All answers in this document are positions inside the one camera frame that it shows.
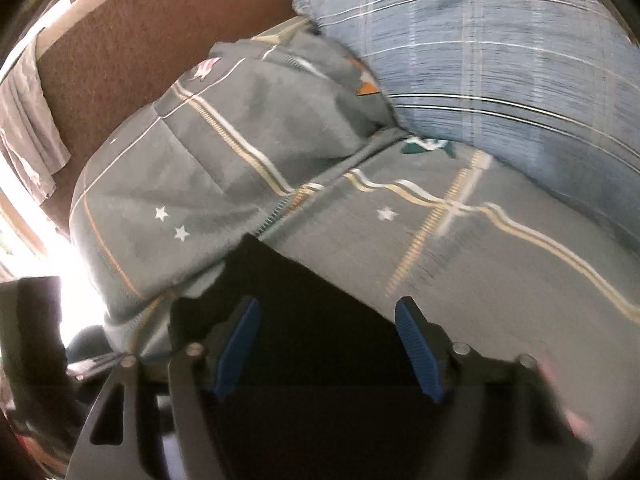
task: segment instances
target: zipper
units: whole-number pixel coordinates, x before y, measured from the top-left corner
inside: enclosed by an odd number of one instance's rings
[[[313,74],[315,76],[321,77],[322,79],[329,79],[325,74],[320,72],[312,63],[309,63],[307,60],[299,59],[296,56],[292,56],[288,52],[284,52],[282,50],[278,51],[284,59],[289,61],[295,68],[302,72],[307,72],[309,74]]]
[[[284,211],[286,210],[287,206],[289,206],[289,203],[291,202],[291,200],[293,200],[293,196],[287,196],[285,198],[283,198],[282,200],[280,200],[280,202],[278,202],[278,205],[276,206],[276,209],[273,210],[273,212],[267,216],[267,219],[263,222],[263,224],[258,227],[255,231],[254,231],[254,236],[255,237],[259,237],[261,234],[263,234],[269,227],[271,227],[273,224],[276,223],[276,221],[278,221]]]

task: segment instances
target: white star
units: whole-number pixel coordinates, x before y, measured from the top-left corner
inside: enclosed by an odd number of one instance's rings
[[[163,205],[160,209],[156,207],[156,218],[158,218],[161,222],[164,222],[164,218],[169,216],[169,213],[164,210],[165,207],[165,205]]]
[[[191,235],[184,229],[184,225],[180,229],[175,228],[174,238],[180,238],[180,241],[183,242],[187,236]]]
[[[389,206],[386,206],[384,209],[378,209],[378,220],[391,220],[398,216],[398,213],[395,213],[391,210]]]

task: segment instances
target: black fabric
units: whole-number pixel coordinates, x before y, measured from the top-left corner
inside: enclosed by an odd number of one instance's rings
[[[201,298],[172,307],[174,348],[203,339],[245,295],[260,301],[262,323],[241,384],[417,387],[391,322],[249,235]]]
[[[111,351],[113,350],[104,334],[104,327],[93,325],[83,328],[72,339],[66,347],[66,359],[69,363],[77,363]]]
[[[262,323],[238,388],[207,410],[237,479],[586,478],[574,446],[527,422],[554,427],[552,406],[518,401],[521,384],[478,384],[471,397],[462,387],[433,404],[391,322],[253,237],[202,298],[174,304],[176,348],[204,339],[244,295],[260,301]]]

